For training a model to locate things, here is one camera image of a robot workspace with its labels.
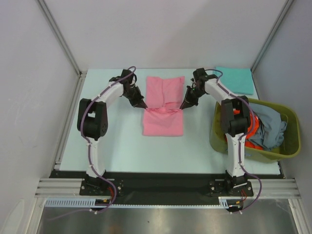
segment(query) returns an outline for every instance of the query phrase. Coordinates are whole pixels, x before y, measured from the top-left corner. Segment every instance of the pile of clothes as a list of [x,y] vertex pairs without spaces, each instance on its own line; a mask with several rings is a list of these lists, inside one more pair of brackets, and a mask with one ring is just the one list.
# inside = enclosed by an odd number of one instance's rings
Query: pile of clothes
[[284,141],[284,131],[287,123],[281,120],[279,112],[270,107],[249,103],[253,112],[250,115],[251,124],[248,131],[254,124],[253,131],[246,136],[245,146],[260,150],[271,151],[273,148],[279,147]]

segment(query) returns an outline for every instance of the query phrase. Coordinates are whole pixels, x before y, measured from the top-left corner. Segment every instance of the orange cloth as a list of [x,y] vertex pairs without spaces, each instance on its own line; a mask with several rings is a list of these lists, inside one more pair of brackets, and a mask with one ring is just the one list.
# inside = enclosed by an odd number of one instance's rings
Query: orange cloth
[[[234,112],[234,115],[239,114],[238,110],[233,110],[233,112]],[[252,129],[252,126],[253,126],[253,115],[250,113],[250,126],[248,128],[248,132]],[[246,139],[252,137],[256,133],[258,128],[259,128],[259,118],[258,118],[258,116],[254,115],[254,128],[253,128],[253,131],[251,133],[247,134]],[[245,141],[245,146],[249,147],[249,148],[263,150],[263,148],[261,146],[254,145],[250,141]]]

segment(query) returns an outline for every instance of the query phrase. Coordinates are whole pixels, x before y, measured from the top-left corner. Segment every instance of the white table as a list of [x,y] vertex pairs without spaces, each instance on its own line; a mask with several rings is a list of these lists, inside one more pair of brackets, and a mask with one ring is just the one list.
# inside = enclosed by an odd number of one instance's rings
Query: white table
[[[145,96],[147,76],[174,78],[185,76],[185,87],[195,69],[138,69],[137,85]],[[93,98],[121,69],[89,70],[80,98]],[[99,143],[99,153],[111,172],[208,173],[225,172],[227,155],[212,149],[209,134],[216,100],[205,95],[199,105],[183,111],[184,135],[179,137],[143,136],[143,109],[133,108],[121,97],[108,109],[108,131]],[[86,171],[87,146],[77,130],[78,108],[62,157],[61,171]],[[245,160],[246,169],[253,174],[280,174],[277,162],[266,164]]]

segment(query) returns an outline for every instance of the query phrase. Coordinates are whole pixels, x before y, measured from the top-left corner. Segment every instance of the green basket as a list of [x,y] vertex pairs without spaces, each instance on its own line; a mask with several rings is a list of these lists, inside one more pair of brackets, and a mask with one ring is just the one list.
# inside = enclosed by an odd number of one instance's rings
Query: green basket
[[[296,113],[284,105],[251,98],[248,100],[250,103],[268,106],[279,112],[281,114],[282,121],[287,122],[287,128],[284,132],[284,142],[278,148],[274,148],[272,151],[264,151],[245,147],[245,157],[266,163],[272,163],[284,158],[295,157],[301,149],[299,121]],[[213,127],[210,132],[210,144],[214,150],[226,154],[228,150],[228,144],[225,140],[225,135],[221,130],[220,116],[221,106],[216,103]]]

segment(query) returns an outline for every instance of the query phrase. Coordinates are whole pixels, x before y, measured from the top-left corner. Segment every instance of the shiny floor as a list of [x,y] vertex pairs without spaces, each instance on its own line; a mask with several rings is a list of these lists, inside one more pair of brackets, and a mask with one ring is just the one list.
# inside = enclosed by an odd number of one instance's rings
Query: shiny floor
[[102,214],[45,208],[38,234],[296,234],[288,200],[260,200],[243,214],[219,209],[110,208]]

